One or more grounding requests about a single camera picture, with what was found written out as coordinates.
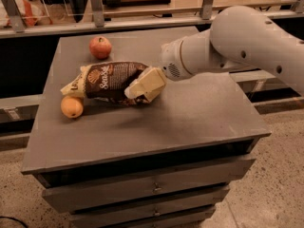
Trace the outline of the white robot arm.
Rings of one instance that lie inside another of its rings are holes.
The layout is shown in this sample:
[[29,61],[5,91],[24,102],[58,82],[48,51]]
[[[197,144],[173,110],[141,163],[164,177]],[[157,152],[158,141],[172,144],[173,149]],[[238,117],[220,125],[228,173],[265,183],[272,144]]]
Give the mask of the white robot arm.
[[256,9],[224,9],[211,27],[161,46],[161,65],[148,68],[124,94],[155,99],[165,81],[199,73],[255,67],[269,72],[298,94],[304,94],[304,43]]

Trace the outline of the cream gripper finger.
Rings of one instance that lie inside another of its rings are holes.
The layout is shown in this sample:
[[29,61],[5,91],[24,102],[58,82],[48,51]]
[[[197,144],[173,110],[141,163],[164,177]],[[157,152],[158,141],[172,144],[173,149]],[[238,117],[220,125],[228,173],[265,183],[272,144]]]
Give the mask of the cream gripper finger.
[[158,67],[149,66],[125,90],[128,99],[138,99],[141,96],[148,102],[158,97],[166,86],[166,76]]

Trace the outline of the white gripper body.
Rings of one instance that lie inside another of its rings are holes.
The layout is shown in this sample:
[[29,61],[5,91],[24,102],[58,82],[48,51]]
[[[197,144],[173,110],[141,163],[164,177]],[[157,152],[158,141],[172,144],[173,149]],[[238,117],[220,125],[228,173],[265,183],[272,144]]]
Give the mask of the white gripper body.
[[189,79],[192,74],[185,68],[181,58],[183,39],[175,40],[161,46],[161,69],[172,81]]

